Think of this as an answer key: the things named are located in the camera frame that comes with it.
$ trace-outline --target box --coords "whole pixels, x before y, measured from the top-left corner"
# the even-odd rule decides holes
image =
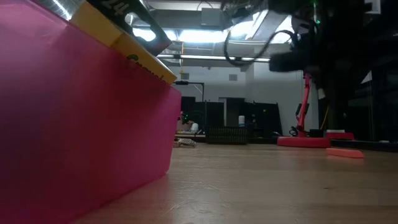
[[[128,59],[134,60],[138,66],[169,85],[177,79],[158,58],[144,49],[136,39],[117,28],[90,3],[84,2],[70,22],[104,45],[114,48]]]

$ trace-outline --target ceiling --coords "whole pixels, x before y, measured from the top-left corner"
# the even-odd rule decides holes
[[[37,0],[39,3],[43,4],[45,7],[49,8],[51,11],[57,13],[65,19],[70,19],[73,13],[78,9],[79,5],[84,0]],[[149,10],[154,19],[159,23],[159,25],[164,28],[167,33],[173,33],[176,39],[181,38],[182,34],[186,30],[203,30],[204,34],[201,37],[208,37],[206,34],[206,28],[201,27],[201,10],[203,8],[220,8],[222,0],[215,0],[211,2],[200,2],[194,0],[184,0],[184,1],[172,1],[172,0],[141,0],[142,3]],[[265,10],[263,12],[263,17],[259,17],[257,20],[253,20],[252,23],[256,22],[255,25],[250,24],[248,32],[252,34],[252,37],[248,39],[248,34],[243,32],[243,35],[237,37],[233,36],[229,43],[228,52],[230,56],[238,57],[253,57],[256,52],[264,44],[272,33],[280,29],[291,29],[291,21],[286,15],[277,14],[273,11]],[[136,27],[141,31],[147,30],[146,27]],[[237,32],[240,27],[236,25],[233,28]],[[165,50],[166,54],[189,54],[189,55],[223,55],[223,40],[226,35],[226,30],[216,31],[220,34],[217,40],[209,40],[208,42],[198,43],[196,41],[190,42],[186,40],[183,45],[181,42],[175,42],[168,49]],[[283,34],[277,35],[275,37],[274,43],[271,44],[269,50],[263,57],[269,57],[270,53],[276,53],[280,51],[289,50],[289,45],[286,44],[286,37]],[[179,66],[179,60],[168,60],[167,65]],[[227,62],[210,62],[207,60],[185,60],[184,66],[201,66],[201,67],[230,67],[231,65]]]

